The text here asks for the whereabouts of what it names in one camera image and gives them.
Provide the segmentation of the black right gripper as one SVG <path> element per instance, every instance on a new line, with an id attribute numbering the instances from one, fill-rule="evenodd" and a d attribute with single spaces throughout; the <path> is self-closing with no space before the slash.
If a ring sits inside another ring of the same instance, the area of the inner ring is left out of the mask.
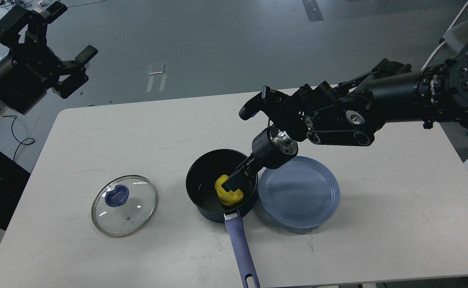
<path id="1" fill-rule="evenodd" d="M 223 183 L 227 192 L 242 189 L 249 184 L 255 186 L 258 172 L 262 168 L 277 169 L 296 157 L 298 144 L 285 131 L 275 125 L 265 128 L 252 141 L 250 154 Z"/>

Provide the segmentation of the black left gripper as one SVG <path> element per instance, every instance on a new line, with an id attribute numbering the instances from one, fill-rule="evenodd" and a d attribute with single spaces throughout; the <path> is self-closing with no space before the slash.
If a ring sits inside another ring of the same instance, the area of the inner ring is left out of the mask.
<path id="1" fill-rule="evenodd" d="M 63 62 L 47 47 L 48 25 L 67 10 L 59 1 L 32 10 L 17 5 L 0 19 L 0 43 L 10 49 L 0 58 L 0 101 L 11 110 L 27 114 L 51 87 L 67 99 L 88 81 L 85 66 L 98 53 L 95 47 Z"/>

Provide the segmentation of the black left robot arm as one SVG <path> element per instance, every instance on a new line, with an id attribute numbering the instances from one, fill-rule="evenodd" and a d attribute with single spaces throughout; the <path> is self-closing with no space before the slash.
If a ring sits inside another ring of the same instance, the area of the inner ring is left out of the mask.
<path id="1" fill-rule="evenodd" d="M 46 8 L 15 6 L 0 20 L 0 119 L 10 110 L 27 114 L 51 89 L 66 99 L 88 81 L 86 64 L 98 53 L 86 46 L 73 60 L 61 60 L 47 45 L 47 28 L 67 6 L 56 1 Z"/>

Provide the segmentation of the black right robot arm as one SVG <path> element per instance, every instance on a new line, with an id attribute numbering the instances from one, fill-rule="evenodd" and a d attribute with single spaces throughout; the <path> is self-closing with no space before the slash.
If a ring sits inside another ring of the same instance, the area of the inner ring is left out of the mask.
<path id="1" fill-rule="evenodd" d="M 458 25 L 446 42 L 457 55 L 442 64 L 411 71 L 409 64 L 383 59 L 371 71 L 330 86 L 304 84 L 292 95 L 265 86 L 239 111 L 242 120 L 256 113 L 272 125 L 252 141 L 252 153 L 222 184 L 235 191 L 262 168 L 276 169 L 298 153 L 298 143 L 369 146 L 388 122 L 457 122 L 468 130 L 468 28 Z"/>

